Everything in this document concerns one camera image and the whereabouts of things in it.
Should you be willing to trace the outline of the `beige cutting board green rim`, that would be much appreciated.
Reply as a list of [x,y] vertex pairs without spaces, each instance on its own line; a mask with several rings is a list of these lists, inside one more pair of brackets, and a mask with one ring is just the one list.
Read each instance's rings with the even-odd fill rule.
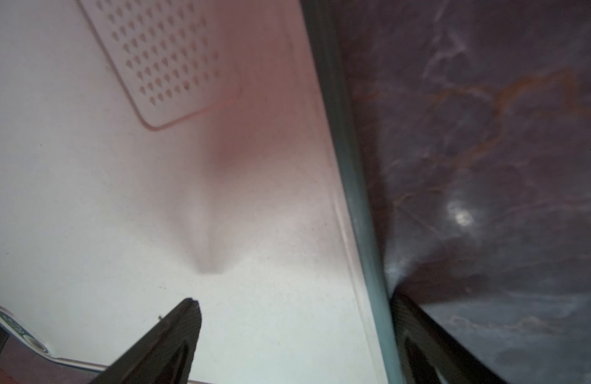
[[101,371],[183,299],[191,383],[400,383],[316,1],[0,1],[0,325]]

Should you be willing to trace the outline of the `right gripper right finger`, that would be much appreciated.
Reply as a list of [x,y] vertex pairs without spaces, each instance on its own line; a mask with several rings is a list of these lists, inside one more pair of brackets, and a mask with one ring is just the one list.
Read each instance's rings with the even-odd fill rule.
[[504,383],[400,291],[391,315],[406,383]]

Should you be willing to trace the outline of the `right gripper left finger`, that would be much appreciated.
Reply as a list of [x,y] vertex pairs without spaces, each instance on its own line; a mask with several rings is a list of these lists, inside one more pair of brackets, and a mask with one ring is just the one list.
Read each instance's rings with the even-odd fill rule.
[[202,326],[200,305],[184,299],[93,383],[186,383]]

